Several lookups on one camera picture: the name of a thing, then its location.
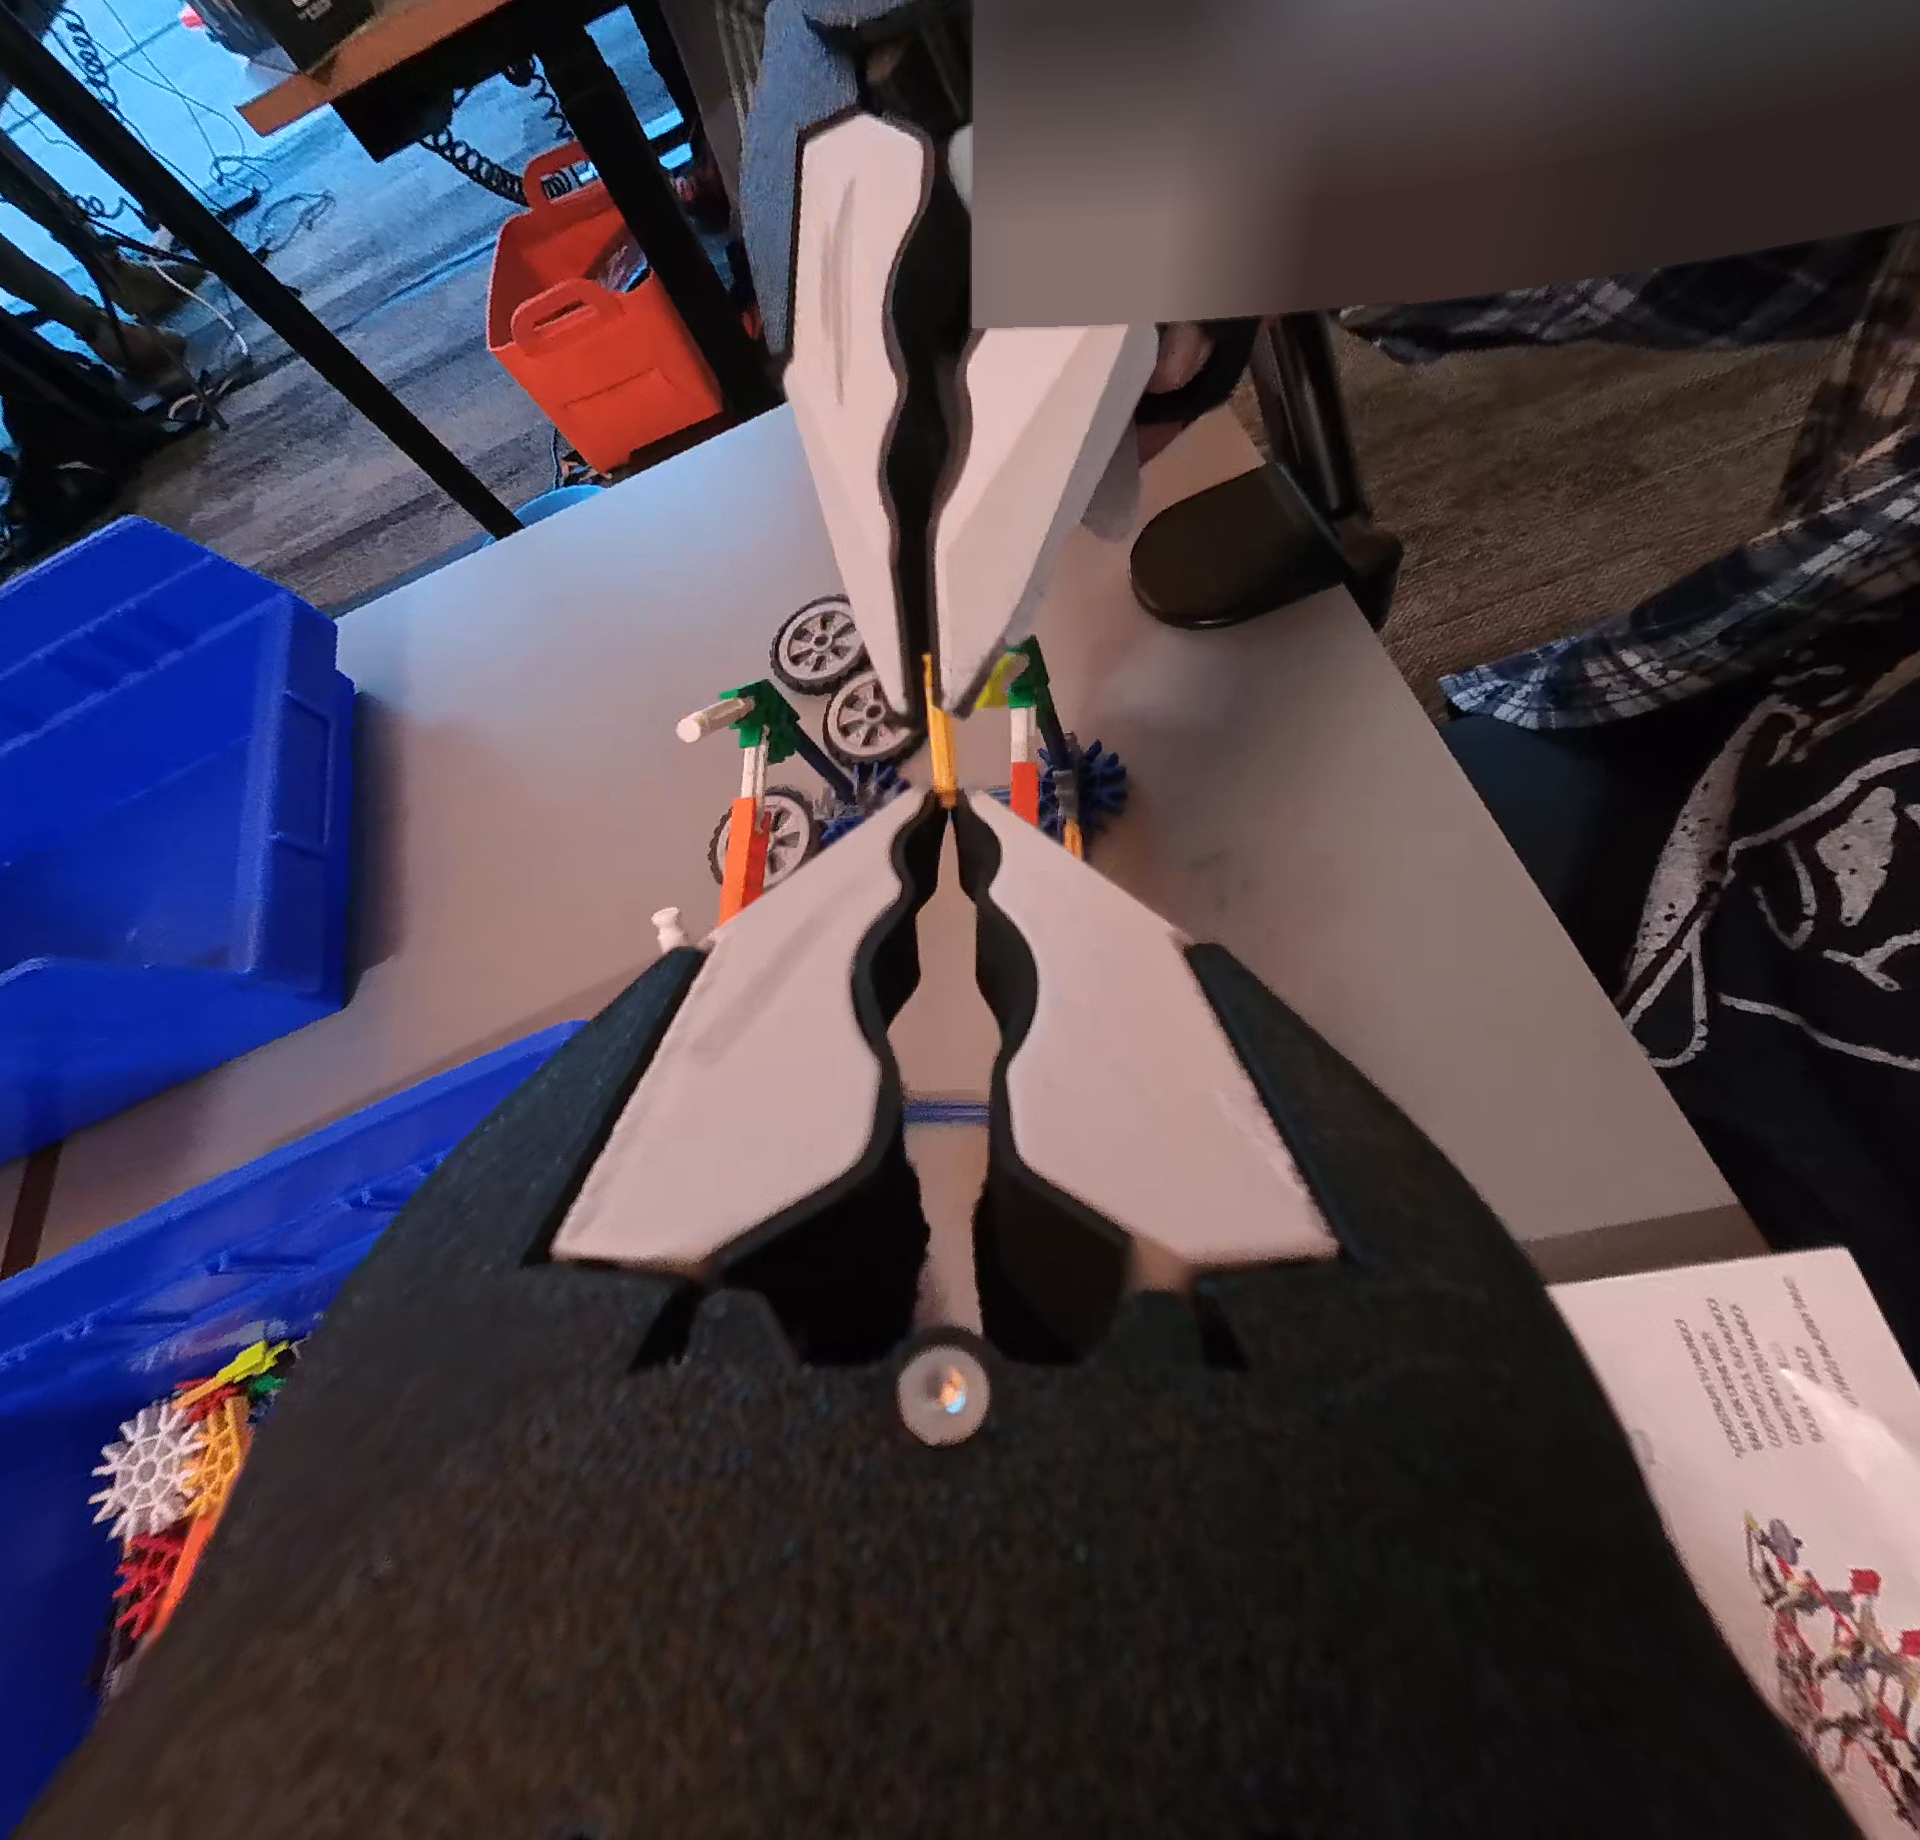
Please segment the orange plastic bin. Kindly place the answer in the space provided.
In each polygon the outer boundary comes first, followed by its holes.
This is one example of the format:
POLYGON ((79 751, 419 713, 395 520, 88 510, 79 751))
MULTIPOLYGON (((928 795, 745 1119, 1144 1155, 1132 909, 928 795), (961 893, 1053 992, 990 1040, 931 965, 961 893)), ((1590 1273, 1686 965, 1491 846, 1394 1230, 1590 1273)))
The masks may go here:
POLYGON ((487 339, 598 474, 719 429, 730 405, 641 242, 560 143, 525 176, 527 208, 493 242, 487 339))

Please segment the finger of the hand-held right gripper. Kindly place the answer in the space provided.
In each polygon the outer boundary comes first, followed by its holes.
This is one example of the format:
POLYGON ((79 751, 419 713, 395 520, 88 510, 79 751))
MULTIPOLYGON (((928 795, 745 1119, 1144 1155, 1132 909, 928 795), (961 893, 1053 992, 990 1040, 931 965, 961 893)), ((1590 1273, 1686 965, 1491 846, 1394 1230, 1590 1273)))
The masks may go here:
POLYGON ((931 513, 931 687, 966 713, 1082 525, 1161 354, 1161 326, 989 326, 961 366, 963 439, 931 513))
POLYGON ((792 264, 786 398, 881 698, 920 724, 970 306, 970 215, 935 139, 870 112, 808 133, 792 264))

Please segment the blue plastic bin with pieces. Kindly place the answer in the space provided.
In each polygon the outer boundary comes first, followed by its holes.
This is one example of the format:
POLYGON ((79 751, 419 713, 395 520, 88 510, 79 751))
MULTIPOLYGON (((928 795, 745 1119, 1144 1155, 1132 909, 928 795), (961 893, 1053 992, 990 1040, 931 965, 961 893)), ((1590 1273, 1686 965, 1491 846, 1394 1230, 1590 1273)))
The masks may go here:
POLYGON ((3 1285, 3 1833, 98 1718, 118 1545, 104 1446, 258 1339, 300 1341, 422 1183, 580 1023, 208 1178, 3 1285))

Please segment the pile of toy construction pieces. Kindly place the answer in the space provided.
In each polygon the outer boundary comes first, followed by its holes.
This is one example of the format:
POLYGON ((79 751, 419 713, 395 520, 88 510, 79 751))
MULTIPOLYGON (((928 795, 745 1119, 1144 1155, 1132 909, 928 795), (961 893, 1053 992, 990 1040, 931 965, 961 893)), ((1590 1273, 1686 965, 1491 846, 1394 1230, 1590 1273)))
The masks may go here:
POLYGON ((118 1547, 101 1704, 108 1704, 178 1615, 212 1547, 258 1426, 296 1371, 301 1341, 263 1339, 218 1371, 188 1379, 123 1422, 104 1446, 94 1521, 118 1547))

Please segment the person's torso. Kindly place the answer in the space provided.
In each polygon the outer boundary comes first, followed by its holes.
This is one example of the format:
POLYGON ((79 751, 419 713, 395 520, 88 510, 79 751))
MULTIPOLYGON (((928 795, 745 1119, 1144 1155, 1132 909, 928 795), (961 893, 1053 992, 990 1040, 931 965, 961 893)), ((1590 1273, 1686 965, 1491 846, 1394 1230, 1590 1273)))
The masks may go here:
POLYGON ((1917 1356, 1917 223, 1772 525, 1444 702, 1746 1217, 1777 1251, 1845 1246, 1917 1356))

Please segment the empty blue plastic bin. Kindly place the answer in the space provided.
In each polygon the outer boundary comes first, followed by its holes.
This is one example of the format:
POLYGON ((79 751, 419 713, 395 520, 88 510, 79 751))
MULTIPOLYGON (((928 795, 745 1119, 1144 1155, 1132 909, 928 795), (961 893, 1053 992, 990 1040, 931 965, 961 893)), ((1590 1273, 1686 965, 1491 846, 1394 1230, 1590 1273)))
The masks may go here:
POLYGON ((338 623, 148 519, 3 587, 3 1159, 350 1002, 338 623))

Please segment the person's right forearm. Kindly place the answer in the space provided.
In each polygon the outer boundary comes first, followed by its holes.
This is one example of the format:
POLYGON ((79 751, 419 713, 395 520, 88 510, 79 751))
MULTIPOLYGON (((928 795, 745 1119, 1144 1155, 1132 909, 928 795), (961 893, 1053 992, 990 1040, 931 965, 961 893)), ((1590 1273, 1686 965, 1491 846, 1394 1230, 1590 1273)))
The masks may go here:
POLYGON ((1837 339, 1913 234, 1890 223, 1528 289, 1347 306, 1333 321, 1400 366, 1571 343, 1694 352, 1837 339))

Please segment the wooden desk with black frame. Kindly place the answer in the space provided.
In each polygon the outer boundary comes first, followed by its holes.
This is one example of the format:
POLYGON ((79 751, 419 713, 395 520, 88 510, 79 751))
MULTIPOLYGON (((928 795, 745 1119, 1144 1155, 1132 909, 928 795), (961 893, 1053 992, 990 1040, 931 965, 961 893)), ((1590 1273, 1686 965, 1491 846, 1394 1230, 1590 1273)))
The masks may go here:
POLYGON ((634 16, 693 151, 718 156, 718 133, 659 0, 374 0, 371 23, 318 69, 274 79, 239 116, 254 133, 267 136, 334 109, 371 159, 393 159, 424 136, 455 90, 537 63, 714 370, 727 415, 745 422, 772 410, 783 397, 766 348, 750 339, 732 287, 689 223, 634 101, 593 36, 593 25, 615 8, 634 16))

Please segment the white instruction booklet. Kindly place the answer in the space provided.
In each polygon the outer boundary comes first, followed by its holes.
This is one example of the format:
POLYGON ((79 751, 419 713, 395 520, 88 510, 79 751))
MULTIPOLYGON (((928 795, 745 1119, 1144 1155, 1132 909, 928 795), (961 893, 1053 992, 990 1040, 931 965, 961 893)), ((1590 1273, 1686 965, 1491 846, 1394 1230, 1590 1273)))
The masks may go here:
POLYGON ((1861 1837, 1917 1837, 1917 1379, 1837 1246, 1548 1287, 1667 1539, 1861 1837))

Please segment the black equipment stand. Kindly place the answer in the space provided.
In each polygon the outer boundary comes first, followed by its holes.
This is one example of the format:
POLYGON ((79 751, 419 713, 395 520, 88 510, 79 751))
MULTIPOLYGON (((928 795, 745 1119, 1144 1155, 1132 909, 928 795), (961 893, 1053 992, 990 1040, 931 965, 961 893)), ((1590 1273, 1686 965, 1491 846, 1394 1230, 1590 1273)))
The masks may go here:
POLYGON ((3 206, 88 278, 72 287, 3 239, 3 553, 28 559, 108 508, 150 453, 207 415, 188 339, 168 326, 207 267, 125 249, 12 139, 3 206))

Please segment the wheeled toy construction assembly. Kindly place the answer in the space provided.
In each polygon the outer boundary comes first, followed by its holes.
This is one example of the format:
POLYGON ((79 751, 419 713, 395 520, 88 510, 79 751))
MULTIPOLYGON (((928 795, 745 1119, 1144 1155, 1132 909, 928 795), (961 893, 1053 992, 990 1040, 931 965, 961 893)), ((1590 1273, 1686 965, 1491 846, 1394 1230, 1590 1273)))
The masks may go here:
POLYGON ((719 918, 876 816, 923 746, 923 731, 893 707, 845 591, 817 597, 776 626, 766 676, 677 724, 685 746, 714 733, 732 733, 741 756, 739 793, 708 846, 719 918))

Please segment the black metal frame bar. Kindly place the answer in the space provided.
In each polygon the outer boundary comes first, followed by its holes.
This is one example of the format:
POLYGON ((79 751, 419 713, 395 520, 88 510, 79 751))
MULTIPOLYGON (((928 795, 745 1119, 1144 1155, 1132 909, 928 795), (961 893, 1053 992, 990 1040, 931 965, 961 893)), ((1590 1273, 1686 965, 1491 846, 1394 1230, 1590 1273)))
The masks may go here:
POLYGON ((3 8, 3 79, 497 538, 520 519, 166 161, 3 8))

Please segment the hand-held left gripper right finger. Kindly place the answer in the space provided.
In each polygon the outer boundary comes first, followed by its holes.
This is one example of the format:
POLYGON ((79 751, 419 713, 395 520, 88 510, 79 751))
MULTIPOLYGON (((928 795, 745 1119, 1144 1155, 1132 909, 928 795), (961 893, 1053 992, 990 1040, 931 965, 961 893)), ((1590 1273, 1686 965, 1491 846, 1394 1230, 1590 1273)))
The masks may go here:
POLYGON ((1180 1275, 1329 1259, 1332 1225, 1190 937, 990 795, 954 807, 1014 1171, 1180 1275))

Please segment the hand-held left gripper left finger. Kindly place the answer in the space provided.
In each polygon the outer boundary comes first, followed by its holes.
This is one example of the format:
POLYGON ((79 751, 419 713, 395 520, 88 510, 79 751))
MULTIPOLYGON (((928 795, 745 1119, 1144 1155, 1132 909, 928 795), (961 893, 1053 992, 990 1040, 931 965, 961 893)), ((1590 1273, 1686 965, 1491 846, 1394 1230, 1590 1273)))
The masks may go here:
POLYGON ((900 790, 719 922, 553 1259, 711 1275, 876 1165, 899 1132, 893 1027, 920 987, 923 900, 927 793, 900 790))

